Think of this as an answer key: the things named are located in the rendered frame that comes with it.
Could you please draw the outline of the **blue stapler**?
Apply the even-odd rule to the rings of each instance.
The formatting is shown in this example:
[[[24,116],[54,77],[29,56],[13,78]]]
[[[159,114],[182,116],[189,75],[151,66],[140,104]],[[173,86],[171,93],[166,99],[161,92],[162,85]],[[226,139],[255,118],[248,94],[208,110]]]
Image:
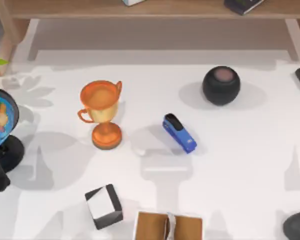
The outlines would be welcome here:
[[[162,126],[187,154],[196,149],[196,141],[173,113],[164,116]]]

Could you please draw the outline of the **orange gold trophy cup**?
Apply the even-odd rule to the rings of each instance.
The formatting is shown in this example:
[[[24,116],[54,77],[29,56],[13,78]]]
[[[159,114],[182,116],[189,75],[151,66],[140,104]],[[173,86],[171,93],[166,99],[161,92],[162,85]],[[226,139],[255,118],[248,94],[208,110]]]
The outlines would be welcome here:
[[[116,148],[122,141],[121,128],[112,122],[119,108],[123,84],[96,80],[85,85],[80,92],[84,108],[77,112],[80,120],[96,124],[92,130],[92,143],[101,150]]]

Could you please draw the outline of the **black round speaker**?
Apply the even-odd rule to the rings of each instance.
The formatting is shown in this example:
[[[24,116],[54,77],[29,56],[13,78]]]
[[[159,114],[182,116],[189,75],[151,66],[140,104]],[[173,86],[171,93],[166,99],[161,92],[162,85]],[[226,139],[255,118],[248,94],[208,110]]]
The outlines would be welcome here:
[[[231,67],[219,65],[210,69],[203,78],[202,92],[216,106],[231,103],[239,94],[241,80]]]

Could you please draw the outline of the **black and white box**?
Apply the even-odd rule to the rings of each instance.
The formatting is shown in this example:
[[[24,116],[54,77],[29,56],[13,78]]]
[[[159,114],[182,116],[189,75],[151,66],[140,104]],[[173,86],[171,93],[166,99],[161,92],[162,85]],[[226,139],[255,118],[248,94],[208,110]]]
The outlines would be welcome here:
[[[97,230],[123,220],[123,208],[113,184],[107,184],[84,194]]]

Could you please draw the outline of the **brown open book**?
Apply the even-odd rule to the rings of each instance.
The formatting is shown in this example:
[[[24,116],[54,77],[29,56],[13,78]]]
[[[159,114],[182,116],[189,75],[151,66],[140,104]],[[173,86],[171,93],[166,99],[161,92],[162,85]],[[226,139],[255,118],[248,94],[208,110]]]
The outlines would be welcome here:
[[[176,215],[175,227],[170,232],[167,213],[139,211],[132,240],[203,240],[203,220],[199,217]]]

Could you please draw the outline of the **wooden open shelf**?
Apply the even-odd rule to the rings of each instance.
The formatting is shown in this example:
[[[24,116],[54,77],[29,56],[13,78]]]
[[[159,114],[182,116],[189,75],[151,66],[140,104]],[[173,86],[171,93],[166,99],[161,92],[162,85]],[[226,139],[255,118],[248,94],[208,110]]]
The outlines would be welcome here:
[[[300,63],[300,0],[239,16],[224,0],[0,0],[12,66]]]

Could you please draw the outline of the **white box on shelf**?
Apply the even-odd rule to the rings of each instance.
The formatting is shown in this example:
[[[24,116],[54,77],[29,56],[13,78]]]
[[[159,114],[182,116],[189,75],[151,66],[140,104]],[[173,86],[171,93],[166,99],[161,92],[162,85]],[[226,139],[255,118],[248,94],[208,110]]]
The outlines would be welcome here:
[[[122,0],[122,2],[127,6],[127,7],[131,7],[133,5],[142,3],[146,0]]]

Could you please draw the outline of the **dark book on shelf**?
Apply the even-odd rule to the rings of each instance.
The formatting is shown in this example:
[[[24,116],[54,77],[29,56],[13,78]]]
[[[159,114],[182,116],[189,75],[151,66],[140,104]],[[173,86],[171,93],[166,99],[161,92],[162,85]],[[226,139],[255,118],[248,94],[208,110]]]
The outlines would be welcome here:
[[[244,16],[265,0],[224,0],[224,6],[232,12]]]

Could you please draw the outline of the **blue globe on black stand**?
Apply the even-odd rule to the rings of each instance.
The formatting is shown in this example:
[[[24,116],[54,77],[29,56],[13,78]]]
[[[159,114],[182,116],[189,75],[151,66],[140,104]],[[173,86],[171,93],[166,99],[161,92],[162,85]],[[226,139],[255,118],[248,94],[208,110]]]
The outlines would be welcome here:
[[[25,147],[11,132],[19,121],[19,108],[13,97],[0,88],[0,165],[5,173],[22,161]]]

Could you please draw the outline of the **dark grey round object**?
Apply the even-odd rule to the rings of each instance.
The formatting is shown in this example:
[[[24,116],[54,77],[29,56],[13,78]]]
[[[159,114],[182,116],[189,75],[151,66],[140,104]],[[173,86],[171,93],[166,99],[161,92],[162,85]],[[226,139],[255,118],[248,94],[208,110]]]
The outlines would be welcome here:
[[[284,221],[282,230],[288,240],[300,240],[300,212],[289,216]]]

